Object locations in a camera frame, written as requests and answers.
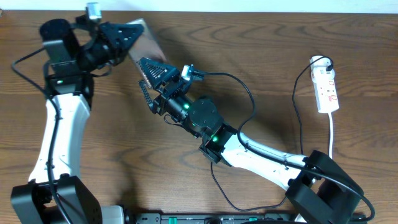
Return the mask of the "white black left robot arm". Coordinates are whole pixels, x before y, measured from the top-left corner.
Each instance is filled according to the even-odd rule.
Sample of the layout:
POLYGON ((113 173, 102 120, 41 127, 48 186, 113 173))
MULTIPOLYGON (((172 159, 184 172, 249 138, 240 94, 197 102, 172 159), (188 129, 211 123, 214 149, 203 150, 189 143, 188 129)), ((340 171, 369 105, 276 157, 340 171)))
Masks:
POLYGON ((78 17, 40 27, 47 121, 39 158, 28 183, 12 189, 22 223, 128 223, 120 205, 102 206, 80 179, 80 152, 90 117, 97 70, 124 61, 145 31, 142 19, 127 24, 78 17))

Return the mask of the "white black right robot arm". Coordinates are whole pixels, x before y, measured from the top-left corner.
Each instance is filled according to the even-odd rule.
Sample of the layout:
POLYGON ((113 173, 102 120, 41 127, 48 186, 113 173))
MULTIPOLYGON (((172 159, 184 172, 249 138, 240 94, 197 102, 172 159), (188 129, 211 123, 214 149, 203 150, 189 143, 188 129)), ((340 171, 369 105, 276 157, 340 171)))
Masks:
POLYGON ((171 118, 201 139, 199 149, 211 162, 249 170, 285 190, 298 211, 296 222, 359 223, 354 211, 364 200, 361 187, 328 155, 313 151, 309 156, 273 149, 233 128, 219 114, 213 100, 195 101, 186 94, 191 84, 206 72, 186 66, 182 71, 149 58, 137 61, 143 80, 139 86, 150 110, 171 118))

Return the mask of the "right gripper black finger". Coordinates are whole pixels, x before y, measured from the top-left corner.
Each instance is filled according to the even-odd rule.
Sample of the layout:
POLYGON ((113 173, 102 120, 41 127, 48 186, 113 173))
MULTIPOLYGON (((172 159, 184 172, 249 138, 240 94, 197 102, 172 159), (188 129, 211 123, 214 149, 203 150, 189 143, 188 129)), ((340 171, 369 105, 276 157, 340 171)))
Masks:
POLYGON ((176 67, 149 58, 141 58, 138 65, 144 80, 151 89, 158 89, 161 85, 166 85, 180 74, 176 67))
POLYGON ((141 92, 142 92, 143 95, 144 95, 144 99, 145 99, 145 101, 146 101, 146 103, 147 103, 149 109, 150 109, 152 112, 154 112, 154 101, 153 101, 153 99, 150 97, 149 92, 147 91, 145 81, 144 81, 144 80, 139 80, 139 81, 138 81, 138 84, 139 84, 139 87, 140 87, 140 89, 141 89, 141 92))

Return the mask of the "white power strip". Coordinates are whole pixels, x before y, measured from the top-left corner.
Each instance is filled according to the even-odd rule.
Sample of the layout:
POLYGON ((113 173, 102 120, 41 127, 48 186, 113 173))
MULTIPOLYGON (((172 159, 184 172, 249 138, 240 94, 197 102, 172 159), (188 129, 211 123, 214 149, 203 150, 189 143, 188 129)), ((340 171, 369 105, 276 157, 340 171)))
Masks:
POLYGON ((326 71, 324 67, 316 67, 311 72, 319 113, 332 113, 340 107, 334 77, 335 71, 326 71))

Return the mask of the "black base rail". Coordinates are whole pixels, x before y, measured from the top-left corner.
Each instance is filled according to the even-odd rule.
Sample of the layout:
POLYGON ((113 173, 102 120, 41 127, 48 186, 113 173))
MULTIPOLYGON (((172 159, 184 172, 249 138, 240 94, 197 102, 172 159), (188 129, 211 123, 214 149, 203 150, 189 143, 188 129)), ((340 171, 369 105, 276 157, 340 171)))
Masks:
POLYGON ((256 214, 159 214, 141 213, 135 215, 137 224, 238 224, 238 223, 306 223, 288 213, 256 214))

